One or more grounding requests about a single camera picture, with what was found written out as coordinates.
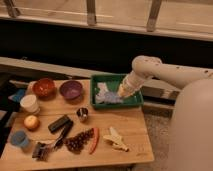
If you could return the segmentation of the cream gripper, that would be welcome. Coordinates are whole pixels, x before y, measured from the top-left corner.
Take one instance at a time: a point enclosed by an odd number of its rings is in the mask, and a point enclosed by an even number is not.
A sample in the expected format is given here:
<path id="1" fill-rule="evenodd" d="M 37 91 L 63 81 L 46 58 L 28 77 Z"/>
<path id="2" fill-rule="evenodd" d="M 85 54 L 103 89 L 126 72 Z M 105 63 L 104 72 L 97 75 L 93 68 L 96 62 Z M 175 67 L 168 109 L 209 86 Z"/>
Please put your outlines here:
<path id="1" fill-rule="evenodd" d="M 123 80 L 122 83 L 119 85 L 118 95 L 121 98 L 127 98 L 133 94 L 132 87 L 128 84 L 126 80 Z"/>

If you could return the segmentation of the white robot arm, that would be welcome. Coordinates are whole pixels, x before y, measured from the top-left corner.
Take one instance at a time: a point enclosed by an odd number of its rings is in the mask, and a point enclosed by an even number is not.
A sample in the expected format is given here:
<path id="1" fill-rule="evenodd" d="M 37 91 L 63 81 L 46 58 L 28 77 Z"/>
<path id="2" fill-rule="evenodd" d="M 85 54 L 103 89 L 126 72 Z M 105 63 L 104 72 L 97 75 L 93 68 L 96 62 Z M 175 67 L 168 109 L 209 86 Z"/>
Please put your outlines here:
<path id="1" fill-rule="evenodd" d="M 153 77 L 180 89 L 170 124 L 168 171 L 213 171 L 213 69 L 137 56 L 119 96 L 133 95 Z"/>

